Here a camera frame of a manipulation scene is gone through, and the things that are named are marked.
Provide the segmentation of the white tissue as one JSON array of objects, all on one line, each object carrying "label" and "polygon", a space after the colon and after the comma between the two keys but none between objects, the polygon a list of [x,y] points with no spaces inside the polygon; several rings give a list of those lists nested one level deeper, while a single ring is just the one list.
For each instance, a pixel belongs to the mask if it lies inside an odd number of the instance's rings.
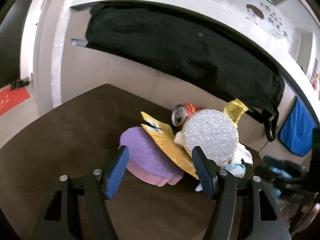
[{"label": "white tissue", "polygon": [[245,164],[253,166],[253,158],[249,150],[241,143],[238,143],[233,158],[227,164],[220,165],[220,168],[231,172],[237,178],[244,178],[246,174]]}]

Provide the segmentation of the yellow snack packet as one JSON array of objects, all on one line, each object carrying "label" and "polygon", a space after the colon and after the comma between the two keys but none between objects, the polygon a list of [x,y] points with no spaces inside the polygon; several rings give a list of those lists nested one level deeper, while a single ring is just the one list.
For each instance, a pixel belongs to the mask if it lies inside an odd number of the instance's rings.
[{"label": "yellow snack packet", "polygon": [[148,123],[147,125],[141,124],[141,126],[166,156],[184,172],[187,172],[195,179],[199,179],[191,156],[174,142],[175,135],[171,127],[145,112],[141,112],[141,116]]}]

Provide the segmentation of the round silver scouring pad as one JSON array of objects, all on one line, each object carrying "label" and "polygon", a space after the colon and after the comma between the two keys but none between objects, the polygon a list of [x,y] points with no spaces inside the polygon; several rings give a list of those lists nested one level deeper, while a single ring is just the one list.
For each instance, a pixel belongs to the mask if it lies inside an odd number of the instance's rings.
[{"label": "round silver scouring pad", "polygon": [[186,120],[182,138],[183,147],[190,155],[193,148],[199,146],[207,159],[222,166],[234,157],[239,132],[229,116],[214,109],[203,109]]}]

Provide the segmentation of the purple pink sponge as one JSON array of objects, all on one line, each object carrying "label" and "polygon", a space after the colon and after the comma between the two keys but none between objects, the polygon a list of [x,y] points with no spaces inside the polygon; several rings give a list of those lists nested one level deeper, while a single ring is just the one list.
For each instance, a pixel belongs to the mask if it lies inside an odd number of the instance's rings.
[{"label": "purple pink sponge", "polygon": [[142,127],[123,132],[120,145],[129,149],[127,169],[138,179],[161,187],[175,185],[183,178],[184,171],[167,157]]}]

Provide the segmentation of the red crushed drink can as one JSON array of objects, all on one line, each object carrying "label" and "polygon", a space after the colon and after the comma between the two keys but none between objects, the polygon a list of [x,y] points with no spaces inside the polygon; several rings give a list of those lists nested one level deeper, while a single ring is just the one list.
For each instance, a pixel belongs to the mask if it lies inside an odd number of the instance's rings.
[{"label": "red crushed drink can", "polygon": [[177,105],[171,114],[171,121],[175,127],[183,128],[184,123],[197,111],[202,110],[202,107],[192,103],[182,103]]}]

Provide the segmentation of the gold snack wrapper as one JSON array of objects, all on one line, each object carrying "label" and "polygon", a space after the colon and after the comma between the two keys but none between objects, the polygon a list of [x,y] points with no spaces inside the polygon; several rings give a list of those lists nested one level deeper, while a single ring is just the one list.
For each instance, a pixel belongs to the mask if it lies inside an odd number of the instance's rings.
[{"label": "gold snack wrapper", "polygon": [[227,115],[238,127],[240,118],[248,111],[248,107],[239,99],[234,99],[223,108],[223,114]]}]

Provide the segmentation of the white kitchen counter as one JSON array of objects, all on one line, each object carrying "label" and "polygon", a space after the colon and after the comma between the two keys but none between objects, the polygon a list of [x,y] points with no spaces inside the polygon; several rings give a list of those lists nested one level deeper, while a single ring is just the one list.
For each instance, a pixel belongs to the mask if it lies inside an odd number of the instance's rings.
[{"label": "white kitchen counter", "polygon": [[137,2],[167,7],[234,31],[279,64],[278,69],[283,78],[308,108],[315,123],[319,123],[319,99],[298,63],[274,37],[234,10],[209,0],[72,0],[70,7],[83,11],[100,2]]}]

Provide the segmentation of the blue hanging towel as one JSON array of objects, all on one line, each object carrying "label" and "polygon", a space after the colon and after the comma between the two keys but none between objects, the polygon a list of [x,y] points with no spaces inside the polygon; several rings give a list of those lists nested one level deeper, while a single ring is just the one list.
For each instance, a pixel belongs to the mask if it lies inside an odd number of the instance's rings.
[{"label": "blue hanging towel", "polygon": [[293,155],[304,157],[311,151],[312,132],[316,128],[311,114],[299,98],[278,132],[278,140]]}]

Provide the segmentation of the black hanging bag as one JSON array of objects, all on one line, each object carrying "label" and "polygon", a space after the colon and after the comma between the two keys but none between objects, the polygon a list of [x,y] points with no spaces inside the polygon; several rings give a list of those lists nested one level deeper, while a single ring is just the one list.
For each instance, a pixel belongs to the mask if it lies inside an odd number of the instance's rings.
[{"label": "black hanging bag", "polygon": [[239,99],[276,138],[285,88],[279,65],[249,39],[206,17],[140,2],[90,10],[88,48],[135,61],[229,102]]}]

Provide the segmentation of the red floor mat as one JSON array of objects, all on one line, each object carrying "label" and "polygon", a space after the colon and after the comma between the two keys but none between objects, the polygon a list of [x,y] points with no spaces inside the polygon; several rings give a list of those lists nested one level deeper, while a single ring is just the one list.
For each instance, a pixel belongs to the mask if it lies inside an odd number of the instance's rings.
[{"label": "red floor mat", "polygon": [[11,90],[9,87],[1,90],[0,116],[29,98],[30,95],[24,87],[18,90]]}]

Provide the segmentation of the black refrigerator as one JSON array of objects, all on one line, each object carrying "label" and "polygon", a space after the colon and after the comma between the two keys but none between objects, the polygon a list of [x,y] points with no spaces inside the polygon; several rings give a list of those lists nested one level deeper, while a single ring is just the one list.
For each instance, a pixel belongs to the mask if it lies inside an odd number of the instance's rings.
[{"label": "black refrigerator", "polygon": [[1,22],[1,87],[20,78],[20,47],[28,0],[16,0]]}]

